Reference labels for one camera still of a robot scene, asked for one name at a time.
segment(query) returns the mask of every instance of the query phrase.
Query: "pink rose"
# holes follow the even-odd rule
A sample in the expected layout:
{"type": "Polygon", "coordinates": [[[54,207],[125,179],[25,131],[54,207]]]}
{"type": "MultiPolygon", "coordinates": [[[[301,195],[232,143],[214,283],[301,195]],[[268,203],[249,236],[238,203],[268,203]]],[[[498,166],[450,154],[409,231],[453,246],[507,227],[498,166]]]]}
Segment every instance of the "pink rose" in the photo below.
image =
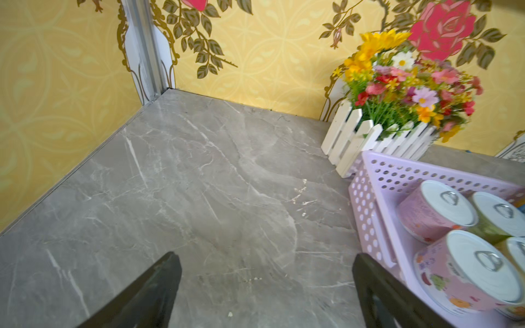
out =
{"type": "Polygon", "coordinates": [[[431,2],[412,26],[408,39],[424,59],[445,60],[461,50],[475,21],[476,16],[470,14],[470,1],[431,2]]]}

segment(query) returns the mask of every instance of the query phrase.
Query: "perforated basket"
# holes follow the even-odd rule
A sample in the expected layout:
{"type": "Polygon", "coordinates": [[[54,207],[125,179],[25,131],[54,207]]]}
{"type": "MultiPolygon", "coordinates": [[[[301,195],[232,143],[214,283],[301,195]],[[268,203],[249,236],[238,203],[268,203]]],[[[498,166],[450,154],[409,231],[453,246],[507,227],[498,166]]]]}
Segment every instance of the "perforated basket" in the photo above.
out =
{"type": "Polygon", "coordinates": [[[506,327],[508,319],[496,311],[456,316],[427,296],[412,265],[415,253],[426,245],[403,228],[396,207],[424,180],[442,182],[465,196],[483,191],[511,203],[525,193],[525,187],[372,151],[362,152],[350,170],[355,174],[350,199],[363,251],[456,327],[506,327]]]}

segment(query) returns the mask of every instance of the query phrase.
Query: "pink flower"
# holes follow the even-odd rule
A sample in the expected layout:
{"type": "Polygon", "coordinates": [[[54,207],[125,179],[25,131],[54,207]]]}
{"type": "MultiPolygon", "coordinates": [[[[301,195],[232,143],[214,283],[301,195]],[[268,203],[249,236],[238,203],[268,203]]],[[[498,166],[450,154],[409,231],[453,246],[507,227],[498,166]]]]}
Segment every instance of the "pink flower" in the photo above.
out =
{"type": "Polygon", "coordinates": [[[443,125],[442,131],[444,131],[444,132],[450,131],[450,130],[452,130],[454,125],[456,125],[455,122],[447,122],[447,123],[445,123],[445,125],[443,125]]]}
{"type": "Polygon", "coordinates": [[[463,110],[467,116],[471,116],[474,113],[475,101],[469,101],[463,104],[463,110]]]}
{"type": "Polygon", "coordinates": [[[366,87],[366,92],[368,94],[381,94],[385,92],[385,90],[386,87],[381,83],[369,83],[368,87],[366,87]]]}
{"type": "Polygon", "coordinates": [[[408,39],[424,59],[445,60],[461,50],[475,21],[476,16],[470,14],[470,1],[430,2],[412,26],[408,39]]]}
{"type": "Polygon", "coordinates": [[[437,92],[429,88],[416,89],[414,91],[412,101],[419,104],[421,107],[430,107],[439,101],[437,92]]]}
{"type": "Polygon", "coordinates": [[[448,92],[447,90],[441,90],[441,99],[445,101],[452,101],[452,93],[448,92]]]}
{"type": "Polygon", "coordinates": [[[206,8],[208,0],[182,0],[182,2],[188,7],[195,8],[202,12],[206,8]]]}
{"type": "Polygon", "coordinates": [[[443,82],[446,84],[452,84],[459,81],[457,73],[453,69],[444,69],[440,72],[434,72],[432,73],[432,77],[434,78],[434,82],[437,84],[441,84],[443,82]]]}
{"type": "Polygon", "coordinates": [[[392,67],[390,74],[392,74],[392,76],[397,77],[397,80],[399,82],[405,81],[407,77],[412,75],[411,73],[405,72],[404,70],[395,67],[392,67]]]}

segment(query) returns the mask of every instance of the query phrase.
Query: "ring pull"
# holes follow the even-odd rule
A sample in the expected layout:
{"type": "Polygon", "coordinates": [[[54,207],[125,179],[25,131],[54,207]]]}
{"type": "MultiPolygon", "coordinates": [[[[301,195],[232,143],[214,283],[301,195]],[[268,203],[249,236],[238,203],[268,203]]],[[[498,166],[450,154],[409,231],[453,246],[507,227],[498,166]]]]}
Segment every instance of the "ring pull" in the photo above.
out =
{"type": "Polygon", "coordinates": [[[509,205],[497,204],[497,205],[494,205],[494,209],[500,215],[502,215],[502,216],[504,216],[504,217],[506,217],[508,219],[512,219],[514,217],[514,211],[512,210],[512,208],[510,208],[509,205]]]}
{"type": "Polygon", "coordinates": [[[474,252],[474,255],[479,263],[489,271],[496,272],[503,267],[503,260],[494,252],[478,250],[474,252]]]}
{"type": "Polygon", "coordinates": [[[452,206],[458,205],[459,197],[455,192],[446,191],[440,194],[441,198],[452,206]]]}

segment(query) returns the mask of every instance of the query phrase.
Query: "pull tab lid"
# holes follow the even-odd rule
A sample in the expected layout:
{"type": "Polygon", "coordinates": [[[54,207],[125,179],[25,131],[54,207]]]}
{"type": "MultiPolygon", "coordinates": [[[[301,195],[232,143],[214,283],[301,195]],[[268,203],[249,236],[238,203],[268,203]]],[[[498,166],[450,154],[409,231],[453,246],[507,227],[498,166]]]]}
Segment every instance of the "pull tab lid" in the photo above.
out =
{"type": "Polygon", "coordinates": [[[426,180],[421,183],[423,197],[439,214],[461,226],[473,226],[478,215],[472,204],[457,190],[438,181],[426,180]]]}
{"type": "Polygon", "coordinates": [[[525,236],[525,214],[493,194],[476,192],[474,206],[494,225],[514,237],[525,236]]]}
{"type": "Polygon", "coordinates": [[[516,268],[494,246],[462,230],[453,230],[446,238],[448,250],[466,279],[497,300],[522,301],[524,287],[516,268]]]}

